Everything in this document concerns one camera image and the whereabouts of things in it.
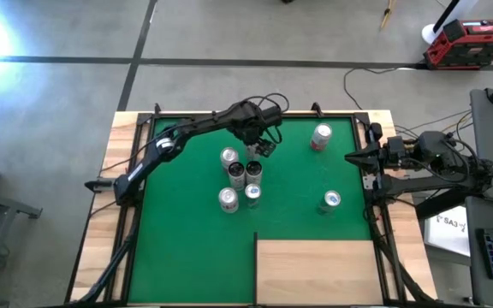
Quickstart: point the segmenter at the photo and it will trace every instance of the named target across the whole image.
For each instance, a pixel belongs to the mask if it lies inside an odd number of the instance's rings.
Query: silver can
[[[236,190],[245,189],[245,166],[242,163],[235,162],[228,168],[229,183]]]
[[[340,205],[341,201],[342,197],[338,192],[328,191],[317,206],[317,212],[321,215],[328,215],[332,213],[338,205]]]
[[[262,190],[260,189],[260,186],[256,184],[248,184],[245,188],[245,195],[248,208],[253,209],[258,207]]]
[[[233,188],[226,187],[218,194],[220,207],[226,213],[232,214],[239,209],[239,197]]]
[[[262,182],[262,164],[256,161],[246,164],[246,184],[257,184]]]
[[[326,123],[322,123],[315,127],[313,132],[311,147],[315,151],[322,151],[332,137],[332,127]]]
[[[220,153],[223,171],[228,172],[229,165],[239,162],[239,153],[232,147],[227,147]]]
[[[248,159],[249,161],[257,161],[260,159],[260,155],[256,153],[256,146],[257,145],[246,146],[246,159]]]

